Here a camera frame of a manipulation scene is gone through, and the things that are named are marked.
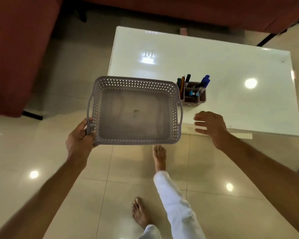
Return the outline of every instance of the foot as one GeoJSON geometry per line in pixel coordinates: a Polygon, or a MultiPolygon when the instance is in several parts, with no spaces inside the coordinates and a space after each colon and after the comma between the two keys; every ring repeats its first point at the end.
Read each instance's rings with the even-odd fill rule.
{"type": "Polygon", "coordinates": [[[166,170],[166,149],[160,145],[153,145],[153,157],[156,172],[166,170]]]}
{"type": "Polygon", "coordinates": [[[153,225],[140,197],[137,197],[132,204],[132,217],[144,230],[148,225],[153,225]]]}

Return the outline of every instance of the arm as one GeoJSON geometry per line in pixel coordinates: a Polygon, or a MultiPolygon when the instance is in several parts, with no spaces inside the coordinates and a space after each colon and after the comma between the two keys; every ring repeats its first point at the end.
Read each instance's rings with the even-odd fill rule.
{"type": "Polygon", "coordinates": [[[43,238],[74,182],[85,168],[94,134],[85,136],[86,119],[66,141],[68,159],[40,190],[0,229],[1,238],[43,238]]]}
{"type": "Polygon", "coordinates": [[[199,112],[194,120],[207,130],[216,148],[223,151],[250,178],[268,201],[299,232],[299,174],[231,135],[223,117],[199,112]]]}

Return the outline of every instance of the left hand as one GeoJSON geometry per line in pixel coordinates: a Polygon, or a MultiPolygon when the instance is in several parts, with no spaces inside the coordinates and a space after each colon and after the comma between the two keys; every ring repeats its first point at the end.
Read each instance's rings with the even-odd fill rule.
{"type": "Polygon", "coordinates": [[[74,160],[75,162],[82,162],[84,167],[86,166],[87,159],[91,150],[94,148],[93,142],[95,139],[95,133],[86,135],[87,120],[84,119],[77,127],[68,135],[68,139],[65,145],[68,149],[68,160],[74,160]]]}

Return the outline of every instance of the white table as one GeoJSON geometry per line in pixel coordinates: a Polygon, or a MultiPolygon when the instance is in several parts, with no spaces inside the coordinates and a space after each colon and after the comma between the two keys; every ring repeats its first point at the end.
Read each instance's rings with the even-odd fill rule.
{"type": "Polygon", "coordinates": [[[228,128],[299,136],[289,51],[117,27],[109,76],[176,82],[186,74],[211,82],[204,104],[184,107],[184,124],[204,110],[221,114],[228,128]]]}

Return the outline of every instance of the brown pen holder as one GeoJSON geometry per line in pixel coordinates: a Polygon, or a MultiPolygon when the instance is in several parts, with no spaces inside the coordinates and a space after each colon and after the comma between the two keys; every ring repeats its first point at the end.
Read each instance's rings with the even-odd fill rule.
{"type": "Polygon", "coordinates": [[[193,88],[195,85],[198,85],[199,82],[188,82],[187,87],[184,87],[182,90],[182,94],[180,96],[180,100],[183,105],[187,106],[199,106],[200,104],[206,102],[206,90],[199,96],[185,96],[186,91],[197,92],[198,88],[193,88]]]}

